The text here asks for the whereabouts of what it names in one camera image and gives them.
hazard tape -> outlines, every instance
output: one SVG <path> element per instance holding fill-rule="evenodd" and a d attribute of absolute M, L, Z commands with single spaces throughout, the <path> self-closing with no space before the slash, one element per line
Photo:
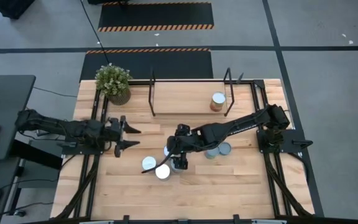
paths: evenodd
<path fill-rule="evenodd" d="M 158 26 L 118 26 L 118 27 L 100 27 L 99 32 L 124 32 L 124 31 L 150 31 L 150 30 L 202 30 L 213 29 L 212 24 L 194 24 L 194 25 L 158 25 Z"/>
<path fill-rule="evenodd" d="M 187 51 L 209 51 L 208 48 L 204 49 L 126 49 L 126 50 L 89 50 L 86 54 L 101 54 L 101 53 L 141 53 L 141 52 L 187 52 Z"/>
<path fill-rule="evenodd" d="M 109 6 L 109 5 L 118 5 L 118 2 L 107 2 L 104 3 L 104 6 Z M 128 5 L 150 5 L 150 4 L 211 4 L 210 2 L 154 2 L 154 3 L 147 3 L 147 2 L 142 2 L 142 3 L 126 3 Z"/>

wooden table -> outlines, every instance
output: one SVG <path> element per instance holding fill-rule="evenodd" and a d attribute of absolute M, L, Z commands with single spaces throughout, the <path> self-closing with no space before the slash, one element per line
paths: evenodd
<path fill-rule="evenodd" d="M 281 81 L 265 80 L 265 86 L 269 103 L 287 110 Z M 228 137 L 226 141 L 233 147 L 228 156 L 209 160 L 203 153 L 188 154 L 188 170 L 173 174 L 169 181 L 161 182 L 154 174 L 140 173 L 144 157 L 154 156 L 157 162 L 164 158 L 163 147 L 167 138 L 174 135 L 177 124 L 195 128 L 253 113 L 250 86 L 234 85 L 233 88 L 235 103 L 227 117 L 222 114 L 157 114 L 153 117 L 148 103 L 149 86 L 131 86 L 132 98 L 126 105 L 110 103 L 108 116 L 126 115 L 129 124 L 142 131 L 142 134 L 126 134 L 124 138 L 141 143 L 126 149 L 120 158 L 115 158 L 113 151 L 101 156 L 92 219 L 122 220 L 123 215 L 130 215 L 131 220 L 232 219 L 234 214 L 240 218 L 273 218 L 267 173 L 255 129 Z M 229 88 L 226 88 L 229 104 L 231 95 L 227 90 Z M 81 82 L 74 119 L 90 118 L 94 93 L 94 81 Z M 281 158 L 288 188 L 304 208 L 313 213 L 302 163 L 287 154 Z M 51 217 L 58 215 L 76 192 L 82 161 L 83 156 L 76 156 L 61 171 Z M 277 186 L 276 190 L 284 214 Z"/>

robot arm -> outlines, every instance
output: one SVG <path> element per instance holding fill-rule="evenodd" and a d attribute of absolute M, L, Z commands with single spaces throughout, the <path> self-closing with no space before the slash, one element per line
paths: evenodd
<path fill-rule="evenodd" d="M 121 120 L 110 118 L 110 127 L 105 127 L 104 123 L 93 119 L 84 121 L 63 121 L 55 118 L 42 116 L 35 110 L 25 110 L 18 114 L 16 126 L 18 132 L 43 130 L 52 134 L 59 134 L 66 137 L 66 141 L 74 141 L 87 147 L 104 148 L 105 142 L 116 142 L 114 155 L 120 157 L 121 151 L 139 144 L 139 141 L 123 140 L 122 134 L 140 133 L 140 131 L 130 127 L 126 122 L 125 116 Z"/>
<path fill-rule="evenodd" d="M 175 135 L 168 138 L 167 148 L 175 168 L 187 169 L 186 153 L 214 149 L 228 136 L 260 125 L 267 127 L 266 141 L 269 144 L 280 144 L 283 141 L 280 132 L 289 124 L 281 106 L 267 105 L 262 110 L 227 123 L 206 124 L 195 129 L 179 124 Z"/>

black floor mat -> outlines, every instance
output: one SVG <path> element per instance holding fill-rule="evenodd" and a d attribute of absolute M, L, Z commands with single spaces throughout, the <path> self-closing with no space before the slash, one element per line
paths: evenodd
<path fill-rule="evenodd" d="M 208 2 L 129 3 L 122 9 L 105 3 L 100 32 L 212 29 L 212 6 Z"/>
<path fill-rule="evenodd" d="M 208 49 L 106 49 L 106 52 L 113 65 L 130 70 L 134 79 L 149 79 L 151 67 L 156 78 L 213 78 Z M 87 52 L 81 80 L 94 80 L 102 65 L 107 65 L 102 50 Z"/>

gray floor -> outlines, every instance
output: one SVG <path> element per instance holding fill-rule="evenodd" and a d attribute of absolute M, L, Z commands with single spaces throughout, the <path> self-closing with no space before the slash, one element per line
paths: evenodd
<path fill-rule="evenodd" d="M 214 30 L 99 36 L 107 47 L 272 46 L 262 0 L 211 2 Z M 282 46 L 358 45 L 358 1 L 269 0 L 269 4 Z M 96 25 L 101 6 L 86 4 L 86 9 Z M 97 46 L 79 0 L 36 0 L 18 21 L 0 15 L 0 49 Z M 283 55 L 306 137 L 314 141 L 310 155 L 324 213 L 327 217 L 358 218 L 358 51 Z M 76 95 L 84 56 L 0 54 L 0 75 L 33 74 L 39 88 Z M 275 52 L 219 50 L 212 51 L 211 56 L 216 78 L 222 77 L 227 67 L 231 67 L 234 77 L 244 72 L 244 78 L 281 78 Z M 46 116 L 70 119 L 75 100 L 34 90 L 28 107 Z M 20 205 L 52 201 L 53 195 L 53 190 L 29 190 L 23 192 Z M 50 209 L 29 208 L 28 217 L 4 217 L 3 223 L 45 220 Z"/>

